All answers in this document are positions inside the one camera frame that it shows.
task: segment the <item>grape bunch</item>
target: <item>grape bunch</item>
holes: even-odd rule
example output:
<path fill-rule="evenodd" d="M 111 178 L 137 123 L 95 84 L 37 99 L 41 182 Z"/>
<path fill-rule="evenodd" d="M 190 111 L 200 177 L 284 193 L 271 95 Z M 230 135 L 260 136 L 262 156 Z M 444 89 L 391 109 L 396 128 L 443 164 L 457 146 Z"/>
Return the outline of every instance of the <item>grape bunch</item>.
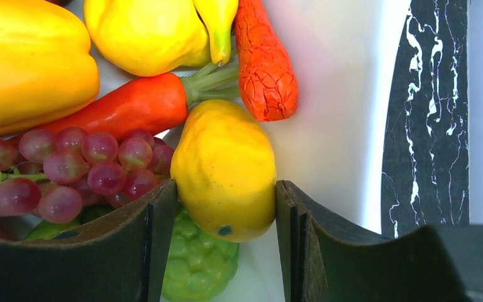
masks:
<path fill-rule="evenodd" d="M 77 127 L 30 130 L 17 146 L 0 138 L 0 216 L 68 223 L 83 206 L 120 208 L 170 177 L 173 153 L 144 129 L 120 142 Z"/>

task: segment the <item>yellow bell pepper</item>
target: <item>yellow bell pepper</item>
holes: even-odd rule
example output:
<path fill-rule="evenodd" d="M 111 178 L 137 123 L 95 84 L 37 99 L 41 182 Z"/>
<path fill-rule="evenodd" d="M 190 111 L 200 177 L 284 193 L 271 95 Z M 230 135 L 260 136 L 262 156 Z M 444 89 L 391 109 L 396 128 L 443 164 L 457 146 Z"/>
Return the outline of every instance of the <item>yellow bell pepper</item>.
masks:
<path fill-rule="evenodd" d="M 85 0 L 84 21 L 103 57 L 136 76 L 211 60 L 192 0 Z"/>
<path fill-rule="evenodd" d="M 260 124 L 236 103 L 211 99 L 189 113 L 170 173 L 188 215 L 211 236 L 246 242 L 273 223 L 274 152 Z"/>
<path fill-rule="evenodd" d="M 82 21 L 40 0 L 0 0 L 0 135 L 70 115 L 95 100 L 99 71 Z"/>

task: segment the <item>marble pattern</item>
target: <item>marble pattern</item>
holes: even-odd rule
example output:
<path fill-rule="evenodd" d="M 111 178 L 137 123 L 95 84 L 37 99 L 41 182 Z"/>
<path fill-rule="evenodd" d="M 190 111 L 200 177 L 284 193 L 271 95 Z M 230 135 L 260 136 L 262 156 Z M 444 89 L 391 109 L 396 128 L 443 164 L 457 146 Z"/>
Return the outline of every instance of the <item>marble pattern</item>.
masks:
<path fill-rule="evenodd" d="M 382 235 L 469 224 L 467 0 L 412 0 L 382 163 Z"/>

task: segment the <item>red chili pepper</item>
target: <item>red chili pepper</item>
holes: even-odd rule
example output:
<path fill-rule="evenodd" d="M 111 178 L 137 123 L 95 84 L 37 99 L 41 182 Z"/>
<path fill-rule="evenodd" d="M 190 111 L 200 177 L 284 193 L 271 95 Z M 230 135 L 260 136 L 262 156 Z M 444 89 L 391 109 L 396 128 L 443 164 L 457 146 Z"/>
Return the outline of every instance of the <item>red chili pepper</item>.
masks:
<path fill-rule="evenodd" d="M 136 128 L 146 129 L 156 135 L 184 122 L 188 108 L 197 101 L 239 96 L 237 85 L 218 89 L 236 81 L 238 66 L 212 73 L 216 68 L 210 63 L 190 77 L 166 73 L 137 78 L 72 115 L 34 129 L 48 129 L 57 133 L 76 126 L 88 133 L 108 132 L 118 141 L 125 133 Z"/>
<path fill-rule="evenodd" d="M 239 0 L 234 26 L 241 100 L 258 121 L 290 118 L 297 111 L 297 80 L 262 0 Z"/>

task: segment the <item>grape stem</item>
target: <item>grape stem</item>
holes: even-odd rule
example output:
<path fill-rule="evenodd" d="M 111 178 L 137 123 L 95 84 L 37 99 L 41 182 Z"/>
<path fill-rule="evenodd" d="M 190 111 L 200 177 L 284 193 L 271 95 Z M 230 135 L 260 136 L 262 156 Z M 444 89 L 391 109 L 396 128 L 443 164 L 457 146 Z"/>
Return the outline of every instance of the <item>grape stem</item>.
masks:
<path fill-rule="evenodd" d="M 38 173 L 38 174 L 20 174 L 19 170 L 16 172 L 17 167 L 14 168 L 13 173 L 2 173 L 0 171 L 0 184 L 5 181 L 6 179 L 11 179 L 11 178 L 26 178 L 30 179 L 31 181 L 42 181 L 44 179 L 47 179 L 47 176 L 44 173 Z"/>

